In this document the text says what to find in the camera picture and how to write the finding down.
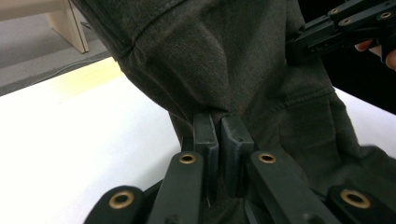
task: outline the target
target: white table surface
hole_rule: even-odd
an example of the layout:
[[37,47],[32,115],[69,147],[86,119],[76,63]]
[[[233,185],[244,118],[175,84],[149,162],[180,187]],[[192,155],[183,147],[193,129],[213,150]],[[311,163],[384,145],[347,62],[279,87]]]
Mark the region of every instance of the white table surface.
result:
[[[66,92],[67,76],[0,97],[0,223],[83,223],[106,191],[150,187],[179,152],[167,112],[124,76]],[[396,157],[396,117],[337,93],[360,141]]]

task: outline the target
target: human hand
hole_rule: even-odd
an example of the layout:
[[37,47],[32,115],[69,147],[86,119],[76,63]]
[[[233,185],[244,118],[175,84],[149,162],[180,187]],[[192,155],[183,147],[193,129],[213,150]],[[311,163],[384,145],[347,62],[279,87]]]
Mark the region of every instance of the human hand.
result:
[[[373,42],[373,40],[367,40],[367,41],[361,42],[361,43],[355,45],[355,48],[357,51],[360,51],[360,52],[368,49],[372,53],[381,57],[381,48],[379,46],[369,49],[372,42]],[[387,59],[385,60],[385,63],[387,64],[388,68],[396,70],[396,49],[394,49],[387,55]]]

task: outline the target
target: brass grommet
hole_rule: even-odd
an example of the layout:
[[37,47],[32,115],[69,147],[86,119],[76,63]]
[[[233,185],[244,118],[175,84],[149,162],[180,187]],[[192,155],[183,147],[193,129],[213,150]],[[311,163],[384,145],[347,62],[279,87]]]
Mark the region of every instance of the brass grommet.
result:
[[344,202],[349,203],[354,207],[366,209],[371,206],[369,199],[356,190],[343,189],[340,195]]
[[331,14],[335,14],[335,13],[337,13],[337,12],[338,12],[338,8],[333,8],[333,9],[330,11]]
[[276,157],[269,153],[262,153],[259,155],[259,160],[265,163],[275,163]]
[[192,155],[192,154],[183,154],[183,155],[181,155],[181,156],[178,158],[178,160],[179,160],[181,163],[184,163],[184,164],[191,164],[191,163],[195,162],[197,159],[196,159],[196,157],[195,157],[194,155]]
[[350,23],[351,22],[351,19],[344,19],[343,20],[343,24],[348,24],[348,23]]
[[129,190],[120,191],[111,197],[108,205],[114,209],[121,209],[134,201],[134,194]]
[[391,15],[392,15],[391,12],[384,12],[384,13],[381,14],[380,18],[381,19],[386,19],[386,18],[388,18]]

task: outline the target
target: seam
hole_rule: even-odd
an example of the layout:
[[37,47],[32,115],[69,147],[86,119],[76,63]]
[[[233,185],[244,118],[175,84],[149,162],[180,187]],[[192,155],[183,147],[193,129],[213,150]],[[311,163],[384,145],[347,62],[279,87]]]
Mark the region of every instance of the seam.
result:
[[132,36],[131,36],[131,42],[132,44],[126,49],[123,50],[122,53],[120,54],[119,59],[122,60],[125,57],[128,57],[129,54],[134,50],[134,45],[139,36],[142,35],[143,31],[149,27],[149,25],[154,22],[156,19],[158,19],[161,15],[169,11],[170,9],[174,8],[176,5],[184,2],[186,0],[170,0],[166,2],[165,4],[156,7],[154,11],[145,19],[143,22],[137,26],[133,31],[132,31]]
[[146,29],[150,23],[155,21],[158,17],[160,17],[162,14],[167,12],[168,10],[172,9],[176,5],[180,4],[181,2],[184,2],[185,0],[170,0],[166,2],[165,4],[156,7],[154,11],[148,16],[147,19],[145,19],[141,25],[137,26],[134,31],[132,32],[132,41],[133,41],[133,46],[134,42],[136,39],[141,35],[144,29]]

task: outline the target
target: garment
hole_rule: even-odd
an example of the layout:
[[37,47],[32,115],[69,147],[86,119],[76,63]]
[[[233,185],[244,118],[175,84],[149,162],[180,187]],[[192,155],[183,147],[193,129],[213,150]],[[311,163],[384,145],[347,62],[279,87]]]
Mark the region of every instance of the garment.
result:
[[[396,210],[396,162],[358,144],[319,59],[290,66],[304,20],[294,0],[74,0],[124,74],[169,111],[179,137],[210,112],[238,114],[258,148],[276,150],[323,194],[352,183]],[[220,197],[207,223],[244,223]]]

